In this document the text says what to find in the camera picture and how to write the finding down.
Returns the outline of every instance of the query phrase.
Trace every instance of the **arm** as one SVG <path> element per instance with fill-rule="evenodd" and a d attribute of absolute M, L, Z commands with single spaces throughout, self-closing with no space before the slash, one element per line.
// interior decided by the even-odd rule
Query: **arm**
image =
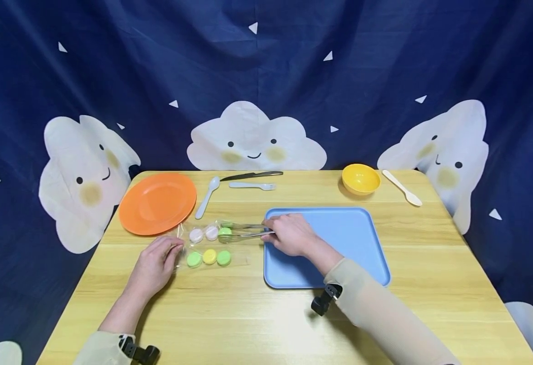
<path fill-rule="evenodd" d="M 159 237 L 140 253 L 124 292 L 98 331 L 87 339 L 74 365 L 131 364 L 132 359 L 120 349 L 121 338 L 131 337 L 135 341 L 140 316 L 149 300 L 169 281 L 182 247 L 180 239 Z"/>
<path fill-rule="evenodd" d="M 368 332 L 396 364 L 460 364 L 455 356 L 388 289 L 354 261 L 344 258 L 317 237 L 301 215 L 274 217 L 264 222 L 276 232 L 263 237 L 292 256 L 304 256 L 325 277 L 343 287 L 336 301 L 355 326 Z"/>

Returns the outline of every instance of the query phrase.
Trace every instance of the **macaron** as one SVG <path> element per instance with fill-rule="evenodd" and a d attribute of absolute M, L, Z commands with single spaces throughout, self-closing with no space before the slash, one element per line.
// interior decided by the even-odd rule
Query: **macaron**
<path fill-rule="evenodd" d="M 216 226 L 205 227 L 205 237 L 210 241 L 215 241 L 218 238 L 218 228 Z"/>
<path fill-rule="evenodd" d="M 218 253 L 214 249 L 209 249 L 203 253 L 203 261 L 206 265 L 213 265 L 218 258 Z"/>
<path fill-rule="evenodd" d="M 202 257 L 199 252 L 192 252 L 187 255 L 187 266 L 190 268 L 197 268 L 201 265 Z"/>
<path fill-rule="evenodd" d="M 220 251 L 217 257 L 218 265 L 228 266 L 232 262 L 232 254 L 229 251 Z"/>
<path fill-rule="evenodd" d="M 202 239 L 203 231 L 199 228 L 194 228 L 191 232 L 189 232 L 189 241 L 192 241 L 193 243 L 199 243 Z"/>
<path fill-rule="evenodd" d="M 221 227 L 220 231 L 218 232 L 218 235 L 223 234 L 232 234 L 232 230 L 230 230 L 228 227 Z"/>

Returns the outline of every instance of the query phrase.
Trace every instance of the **fabric backdrop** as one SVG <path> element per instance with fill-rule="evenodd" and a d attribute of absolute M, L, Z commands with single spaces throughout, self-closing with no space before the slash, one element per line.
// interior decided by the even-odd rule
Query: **fabric backdrop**
<path fill-rule="evenodd" d="M 135 173 L 352 162 L 427 174 L 533 348 L 533 0 L 0 0 L 0 364 Z"/>

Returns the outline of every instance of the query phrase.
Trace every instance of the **sleeve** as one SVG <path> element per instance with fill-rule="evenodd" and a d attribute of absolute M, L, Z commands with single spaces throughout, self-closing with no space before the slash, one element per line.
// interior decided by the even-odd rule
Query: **sleeve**
<path fill-rule="evenodd" d="M 80 350 L 74 365 L 130 365 L 132 359 L 120 350 L 119 344 L 123 337 L 135 340 L 133 335 L 94 332 Z"/>
<path fill-rule="evenodd" d="M 446 365 L 459 360 L 408 307 L 356 262 L 342 259 L 325 277 L 343 292 L 336 301 L 353 325 L 378 343 L 394 364 Z"/>

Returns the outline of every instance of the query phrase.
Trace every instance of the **knife blade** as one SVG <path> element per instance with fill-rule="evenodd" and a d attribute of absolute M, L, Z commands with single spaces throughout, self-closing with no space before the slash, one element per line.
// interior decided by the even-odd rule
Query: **knife blade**
<path fill-rule="evenodd" d="M 262 177 L 262 176 L 277 176 L 279 174 L 282 174 L 282 171 L 250 172 L 250 173 L 235 174 L 234 176 L 224 177 L 220 181 L 250 179 L 251 177 Z"/>

